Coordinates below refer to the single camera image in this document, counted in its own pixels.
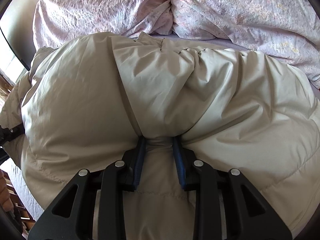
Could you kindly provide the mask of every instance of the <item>silver screw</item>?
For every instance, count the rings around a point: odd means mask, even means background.
[[[85,170],[85,169],[82,169],[82,170],[80,170],[79,171],[79,176],[81,176],[81,177],[83,177],[83,176],[85,176],[85,175],[87,175],[88,174],[88,171],[87,170]]]
[[[201,160],[195,160],[195,161],[193,162],[193,164],[194,164],[195,166],[197,166],[197,167],[201,167],[201,166],[203,166],[203,161],[201,161]]]
[[[124,165],[124,161],[116,161],[116,167],[122,167]]]
[[[234,176],[238,176],[238,175],[240,175],[240,171],[238,169],[232,169],[231,174]]]

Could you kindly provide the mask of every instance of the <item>bed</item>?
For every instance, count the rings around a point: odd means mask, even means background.
[[[19,55],[20,58],[24,59],[27,65],[30,65],[31,59],[36,51],[33,43],[32,20],[33,11],[37,2],[38,0],[13,0],[0,21],[4,35],[14,48],[14,51]],[[21,37],[23,37],[24,45],[22,45],[22,42],[20,42]],[[168,38],[172,40],[179,40],[179,37],[174,34],[170,34]],[[206,42],[211,42],[217,45],[239,50],[242,49],[242,47],[234,45],[231,41],[226,39],[213,39],[210,41],[207,40]],[[313,90],[315,95],[319,98],[319,90],[317,90],[315,87],[313,87]],[[30,191],[26,187],[21,171],[12,161],[8,161],[6,164],[8,175],[11,178],[17,194],[20,196],[22,203],[26,206],[31,216],[36,220],[43,212],[42,208],[35,201]]]

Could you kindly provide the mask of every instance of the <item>wooden chair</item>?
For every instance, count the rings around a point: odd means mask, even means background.
[[[11,200],[12,200],[13,204],[16,206],[16,208],[19,210],[20,216],[21,216],[21,221],[25,224],[27,231],[29,231],[33,227],[33,225],[36,221],[32,218],[32,216],[30,215],[28,210],[22,204],[19,196],[17,195],[17,192],[15,191],[15,189],[10,181],[8,174],[6,172],[3,172],[3,173],[4,173],[4,178],[7,182],[7,188],[10,192]]]

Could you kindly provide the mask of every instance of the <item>blue rubber grip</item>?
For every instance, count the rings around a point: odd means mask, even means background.
[[[179,145],[178,145],[176,138],[173,138],[172,149],[173,149],[174,160],[175,160],[176,167],[177,167],[179,183],[180,183],[182,189],[184,189],[185,185],[186,185],[186,170],[183,165],[181,152],[179,150]]]
[[[141,140],[141,144],[140,144],[136,164],[134,166],[134,171],[133,171],[133,185],[135,186],[136,189],[140,183],[144,155],[146,153],[146,139],[142,137],[140,140]]]

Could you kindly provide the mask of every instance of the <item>white bed sheet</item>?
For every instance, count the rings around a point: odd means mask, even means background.
[[[170,40],[184,40],[179,38],[178,35],[176,34],[170,34],[170,35],[152,35],[153,37],[156,38],[168,38]],[[240,46],[237,46],[235,44],[233,44],[230,40],[225,40],[225,39],[212,39],[212,40],[207,40],[207,41],[203,41],[203,42],[207,42],[207,43],[211,43],[211,44],[216,44],[216,45],[220,45],[220,46],[224,46],[226,48],[232,48],[235,50],[247,50],[245,48],[242,48]],[[310,84],[315,96],[320,100],[320,91],[314,87],[312,84]],[[26,207],[26,209],[29,211],[29,213],[31,214],[31,216],[37,220],[41,214],[43,213],[43,209],[41,208],[41,206],[38,204],[38,202],[35,200],[35,198],[33,197],[33,195],[31,194],[31,192],[29,191],[24,178],[22,176],[22,172],[21,170],[14,164],[14,162],[9,159],[6,162],[4,162],[1,166],[0,169],[3,171],[6,171],[10,177],[10,180],[12,182],[13,187],[15,188],[18,196],[20,197],[20,200],[22,201],[22,203],[24,204],[24,206]]]

